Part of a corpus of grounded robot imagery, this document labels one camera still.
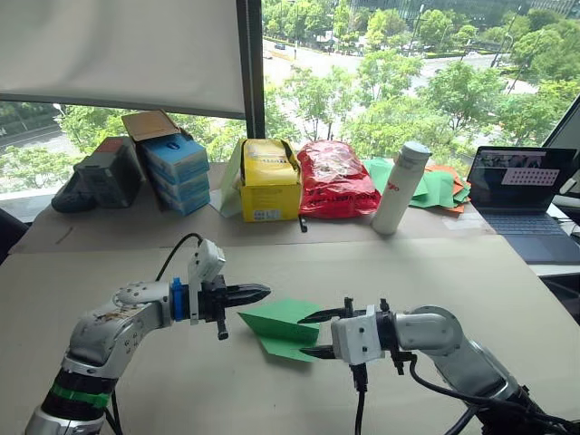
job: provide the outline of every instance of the beige table surface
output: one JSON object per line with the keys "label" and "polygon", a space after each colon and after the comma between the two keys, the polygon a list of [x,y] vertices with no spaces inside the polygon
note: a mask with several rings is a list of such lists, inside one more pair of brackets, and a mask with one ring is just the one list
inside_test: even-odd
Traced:
{"label": "beige table surface", "polygon": [[[217,189],[225,164],[212,164],[210,184]],[[130,208],[97,208],[64,215],[44,210],[11,253],[75,252],[172,247],[191,231],[221,246],[380,240],[370,217],[335,221],[307,219],[308,232],[297,221],[245,223],[241,215],[225,219],[210,205],[182,217],[161,212],[148,185],[142,186]],[[459,218],[420,208],[409,208],[394,238],[466,237],[495,234],[477,210],[468,205]]]}
{"label": "beige table surface", "polygon": [[[166,278],[185,277],[187,252]],[[388,242],[227,247],[230,284],[270,285],[287,297],[356,306],[387,297],[395,310],[447,307],[526,384],[545,411],[580,418],[580,328],[498,236]],[[120,285],[156,275],[167,249],[15,254],[0,266],[0,433],[23,429],[58,371],[79,314]],[[150,334],[118,384],[127,434],[276,435],[353,433],[356,394],[340,362],[270,357],[235,314],[230,338],[186,322]],[[319,343],[329,343],[328,324]],[[426,357],[419,372],[440,382]],[[397,376],[390,360],[369,365],[363,434],[443,433],[458,401]],[[479,433],[472,422],[465,433]]]}

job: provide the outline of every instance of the black chair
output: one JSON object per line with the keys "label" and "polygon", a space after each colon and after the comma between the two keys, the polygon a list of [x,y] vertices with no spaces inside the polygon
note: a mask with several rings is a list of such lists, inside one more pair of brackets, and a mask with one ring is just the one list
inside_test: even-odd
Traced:
{"label": "black chair", "polygon": [[0,208],[0,264],[8,256],[8,251],[22,238],[28,226]]}

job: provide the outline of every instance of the tree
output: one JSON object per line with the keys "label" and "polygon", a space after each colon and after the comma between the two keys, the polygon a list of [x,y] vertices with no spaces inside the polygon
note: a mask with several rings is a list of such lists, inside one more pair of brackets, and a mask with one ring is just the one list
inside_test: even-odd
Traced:
{"label": "tree", "polygon": [[199,145],[206,147],[216,138],[211,118],[206,116],[185,115],[183,113],[171,113],[170,117],[180,128],[189,133],[191,137],[199,143]]}
{"label": "tree", "polygon": [[561,15],[546,9],[530,9],[527,12],[527,18],[529,18],[529,30],[535,32],[548,24],[557,23]]}
{"label": "tree", "polygon": [[456,29],[460,28],[463,25],[469,24],[470,21],[467,15],[455,12],[451,9],[443,11],[443,14],[445,14],[445,16],[447,16],[451,20],[453,27],[455,27]]}
{"label": "tree", "polygon": [[67,106],[57,118],[61,129],[82,154],[92,153],[108,136],[127,134],[121,116],[131,113],[124,109]]}
{"label": "tree", "polygon": [[351,28],[351,7],[348,0],[340,0],[334,11],[334,36],[338,39],[349,33]]}
{"label": "tree", "polygon": [[387,39],[387,44],[390,47],[397,48],[397,50],[401,51],[401,53],[405,50],[405,45],[411,42],[411,32],[401,32],[399,34],[394,34],[390,38]]}
{"label": "tree", "polygon": [[332,28],[332,16],[319,3],[310,4],[306,9],[305,30],[310,35],[322,35]]}
{"label": "tree", "polygon": [[393,36],[394,34],[399,34],[407,30],[407,24],[399,16],[397,9],[387,9],[384,13],[387,18],[387,25],[384,29],[385,36]]}
{"label": "tree", "polygon": [[512,20],[514,20],[514,23],[511,25],[509,34],[512,35],[514,41],[518,41],[522,36],[529,33],[529,18],[525,15],[518,15],[513,11],[507,12],[502,20],[506,31]]}
{"label": "tree", "polygon": [[369,19],[366,31],[366,41],[375,50],[380,50],[381,45],[386,42],[385,29],[387,27],[387,15],[377,9]]}
{"label": "tree", "polygon": [[481,34],[481,40],[490,42],[490,43],[498,43],[504,40],[506,36],[506,29],[503,27],[490,27],[486,30],[483,34]]}
{"label": "tree", "polygon": [[291,5],[289,2],[282,1],[279,3],[267,3],[264,5],[264,18],[267,23],[266,31],[272,36],[294,36],[294,27],[292,33],[285,31],[287,23],[294,22],[295,15],[291,14]]}
{"label": "tree", "polygon": [[43,189],[60,186],[73,173],[80,156],[49,151],[44,147],[9,146],[0,157],[2,177],[15,184],[11,189]]}
{"label": "tree", "polygon": [[354,90],[353,77],[345,68],[333,65],[330,74],[327,76],[327,80],[332,87],[329,105],[334,115],[333,119],[330,119],[328,134],[326,135],[326,138],[330,140],[332,138],[333,122],[337,119],[341,125],[344,125],[349,113],[353,109]]}
{"label": "tree", "polygon": [[447,113],[450,127],[460,131],[489,123],[504,87],[497,69],[477,70],[454,62],[431,78],[420,96],[425,104]]}
{"label": "tree", "polygon": [[357,70],[361,105],[369,107],[400,95],[411,87],[411,78],[421,73],[421,66],[421,59],[401,56],[395,50],[366,54]]}
{"label": "tree", "polygon": [[371,18],[371,9],[368,7],[359,7],[351,17],[351,27],[357,32],[366,32]]}
{"label": "tree", "polygon": [[[127,135],[121,116],[134,112],[107,107],[67,106],[66,113],[57,120],[79,151],[90,154],[105,138]],[[170,116],[201,145],[207,146],[216,136],[211,131],[210,118],[179,113]]]}
{"label": "tree", "polygon": [[282,93],[272,83],[267,83],[264,91],[266,109],[266,136],[271,139],[299,141],[301,134],[294,122],[283,112]]}
{"label": "tree", "polygon": [[396,9],[382,11],[377,9],[369,19],[366,39],[374,49],[380,49],[386,44],[387,38],[406,30],[405,21],[399,17]]}
{"label": "tree", "polygon": [[302,118],[309,140],[317,140],[324,125],[332,118],[329,100],[332,88],[322,77],[317,77],[310,68],[293,66],[293,74],[285,80],[284,96],[293,106],[295,114]]}
{"label": "tree", "polygon": [[281,30],[282,30],[282,27],[280,27],[278,22],[274,19],[268,21],[268,24],[266,24],[266,33],[267,34],[271,34],[273,36],[278,36],[278,35],[280,35]]}
{"label": "tree", "polygon": [[394,157],[407,140],[417,140],[430,147],[442,163],[456,146],[448,117],[408,96],[374,103],[347,122],[344,136],[361,159]]}
{"label": "tree", "polygon": [[439,46],[445,29],[453,26],[453,22],[439,9],[432,9],[423,14],[419,28],[419,39],[423,45]]}
{"label": "tree", "polygon": [[247,135],[246,123],[240,120],[222,121],[221,125],[214,124],[215,139],[207,146],[209,161],[228,161],[237,141]]}
{"label": "tree", "polygon": [[550,131],[580,92],[580,83],[546,81],[536,94],[511,94],[498,106],[501,136],[498,145],[542,145]]}
{"label": "tree", "polygon": [[359,41],[359,33],[358,32],[350,32],[345,34],[341,39],[340,43],[338,43],[338,51],[342,54],[351,54],[353,51],[356,50],[356,43]]}
{"label": "tree", "polygon": [[318,77],[311,69],[293,67],[285,80],[281,95],[302,119],[306,137],[317,140],[324,126],[326,137],[332,137],[332,127],[344,121],[353,108],[353,78],[343,68],[333,67],[326,77]]}
{"label": "tree", "polygon": [[546,27],[517,41],[511,59],[520,68],[527,68],[528,80],[572,80],[580,68],[575,43],[575,34],[563,39],[557,30]]}
{"label": "tree", "polygon": [[453,35],[453,41],[459,46],[466,45],[470,40],[475,38],[478,28],[471,24],[462,25],[459,31]]}

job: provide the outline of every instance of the yellow box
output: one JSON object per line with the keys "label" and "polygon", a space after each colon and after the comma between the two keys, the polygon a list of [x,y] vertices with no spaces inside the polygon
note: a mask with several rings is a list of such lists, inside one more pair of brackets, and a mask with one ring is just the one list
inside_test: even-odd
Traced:
{"label": "yellow box", "polygon": [[298,218],[302,182],[292,147],[284,140],[246,139],[241,146],[242,214],[246,222]]}

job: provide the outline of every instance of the red plastic bag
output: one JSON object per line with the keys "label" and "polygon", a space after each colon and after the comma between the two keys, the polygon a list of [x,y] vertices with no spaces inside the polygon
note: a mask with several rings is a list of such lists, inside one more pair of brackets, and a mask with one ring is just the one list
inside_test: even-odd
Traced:
{"label": "red plastic bag", "polygon": [[372,213],[381,194],[371,176],[343,142],[318,140],[298,153],[303,194],[300,214],[315,218],[352,218]]}

